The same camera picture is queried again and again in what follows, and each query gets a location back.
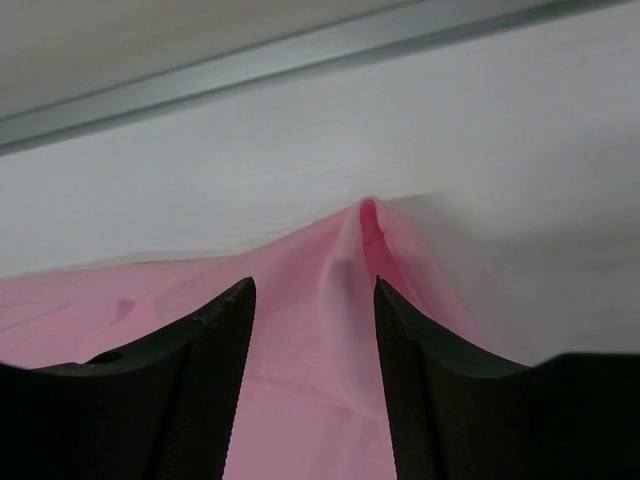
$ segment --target white surface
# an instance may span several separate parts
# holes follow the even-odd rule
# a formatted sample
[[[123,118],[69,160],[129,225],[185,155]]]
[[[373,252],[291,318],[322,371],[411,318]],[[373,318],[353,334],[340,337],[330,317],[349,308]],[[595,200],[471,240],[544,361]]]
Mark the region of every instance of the white surface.
[[[405,0],[2,0],[0,118]]]
[[[499,353],[640,350],[639,21],[625,4],[0,158],[2,274],[240,251],[373,194]]]

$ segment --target silver bar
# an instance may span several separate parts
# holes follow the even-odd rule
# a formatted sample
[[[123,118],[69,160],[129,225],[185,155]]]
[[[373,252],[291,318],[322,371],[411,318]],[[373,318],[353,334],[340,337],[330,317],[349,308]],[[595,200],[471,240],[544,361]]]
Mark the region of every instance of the silver bar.
[[[284,73],[379,60],[615,3],[620,0],[427,0],[5,117],[0,154]]]

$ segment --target beige surface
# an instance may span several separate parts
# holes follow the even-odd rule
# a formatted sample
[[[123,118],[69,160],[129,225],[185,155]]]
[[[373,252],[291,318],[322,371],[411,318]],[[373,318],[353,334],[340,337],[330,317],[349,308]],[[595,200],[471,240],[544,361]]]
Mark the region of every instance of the beige surface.
[[[1,0],[0,118],[407,0]]]

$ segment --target folded cloth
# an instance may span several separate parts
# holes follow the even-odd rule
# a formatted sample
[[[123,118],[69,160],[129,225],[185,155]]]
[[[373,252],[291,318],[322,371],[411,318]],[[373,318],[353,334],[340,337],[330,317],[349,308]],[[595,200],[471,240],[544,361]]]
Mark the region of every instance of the folded cloth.
[[[481,344],[477,326],[399,214],[366,199],[242,255],[0,282],[0,361],[85,362],[255,279],[258,301],[226,480],[393,480],[373,314],[385,278]]]

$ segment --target pink fabric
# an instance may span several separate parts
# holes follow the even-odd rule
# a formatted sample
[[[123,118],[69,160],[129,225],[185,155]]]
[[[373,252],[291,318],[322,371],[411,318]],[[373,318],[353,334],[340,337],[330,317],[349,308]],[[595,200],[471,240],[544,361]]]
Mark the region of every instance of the pink fabric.
[[[0,361],[85,362],[252,276],[258,303],[225,479],[392,480],[376,275],[436,321],[480,341],[421,240],[369,199],[235,257],[2,282]]]

